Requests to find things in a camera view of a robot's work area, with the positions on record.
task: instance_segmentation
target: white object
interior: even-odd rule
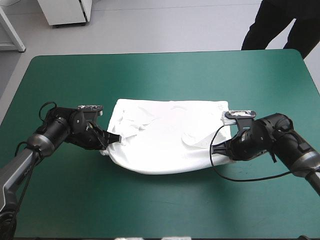
[[[148,101],[119,99],[107,131],[121,142],[101,151],[118,165],[142,174],[174,174],[208,168],[210,142],[223,125],[226,101]],[[222,128],[214,144],[231,138]],[[232,161],[213,155],[215,165]]]
[[[38,0],[49,25],[90,21],[92,0]]]
[[[26,47],[0,6],[0,51],[8,50],[24,52]]]

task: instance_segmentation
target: white cloth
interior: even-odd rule
[[[210,142],[223,125],[226,101],[149,101],[119,99],[107,131],[121,136],[103,155],[142,174],[174,174],[208,168]],[[223,127],[214,144],[231,138]],[[231,163],[214,154],[215,165]]]

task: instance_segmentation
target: black cable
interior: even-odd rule
[[[45,120],[41,117],[41,111],[42,111],[42,109],[43,109],[45,106],[47,106],[47,105],[49,105],[49,104],[54,104],[54,107],[51,108],[50,110],[52,110],[52,109],[54,109],[54,108],[57,107],[57,104],[56,104],[54,101],[47,101],[45,104],[43,104],[43,105],[40,107],[40,110],[39,110],[39,119],[40,119],[43,123],[45,123]]]
[[[29,173],[28,173],[28,175],[27,175],[28,177],[27,177],[26,182],[25,182],[25,184],[24,184],[24,187],[23,187],[22,193],[21,193],[21,195],[20,195],[19,201],[18,201],[18,203],[17,203],[17,205],[16,205],[16,210],[14,211],[14,214],[13,214],[13,216],[12,216],[10,226],[9,226],[9,228],[8,228],[8,230],[7,230],[6,238],[7,238],[8,235],[10,234],[12,228],[14,227],[14,223],[17,222],[17,221],[16,221],[16,219],[17,219],[17,214],[18,214],[18,212],[19,212],[19,210],[20,210],[21,203],[22,203],[22,201],[23,201],[23,199],[24,199],[24,196],[25,196],[25,194],[26,194],[26,191],[27,191],[27,188],[28,188],[28,185],[29,185],[29,182],[30,182],[32,173],[33,173],[34,168],[35,168],[36,163],[37,163],[37,157],[35,156],[35,154],[38,153],[38,157],[39,157],[40,159],[42,158],[42,155],[41,155],[41,152],[40,152],[39,147],[38,147],[38,146],[31,146],[31,145],[29,145],[26,141],[22,141],[22,142],[20,142],[20,143],[17,145],[16,150],[15,150],[15,153],[14,153],[14,156],[15,156],[15,157],[17,156],[18,151],[19,151],[19,148],[20,148],[20,146],[21,146],[22,144],[26,144],[27,147],[29,147],[31,150],[33,150],[32,160],[31,160],[32,165],[31,165],[30,171],[29,171]]]
[[[215,152],[212,153],[212,144],[213,144],[213,142],[214,142],[214,140],[215,140],[218,132],[219,132],[223,127],[224,127],[224,125],[221,126],[221,127],[219,127],[219,129],[215,132],[215,134],[214,134],[214,136],[213,136],[213,138],[212,138],[212,140],[211,140],[210,149],[209,149],[211,166],[212,166],[213,170],[215,171],[215,173],[218,174],[218,176],[221,177],[221,178],[223,178],[223,179],[226,179],[226,180],[229,180],[229,181],[232,181],[232,182],[257,182],[257,181],[263,181],[263,180],[280,178],[280,177],[286,176],[286,175],[288,175],[288,174],[292,174],[292,173],[299,172],[299,171],[305,171],[305,170],[315,171],[315,170],[312,169],[312,168],[304,168],[304,169],[297,169],[297,170],[295,170],[295,171],[286,171],[286,172],[284,172],[284,173],[277,174],[277,175],[260,177],[260,178],[249,178],[249,179],[233,179],[233,178],[224,176],[224,175],[222,175],[220,172],[218,172],[218,170],[216,169],[216,166],[214,165],[214,162],[213,162],[213,160],[212,160],[212,154],[216,154]]]

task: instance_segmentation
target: black pants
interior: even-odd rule
[[[241,50],[265,49],[293,20],[285,10],[263,0]],[[284,49],[296,49],[305,58],[320,41],[320,19],[296,19]]]

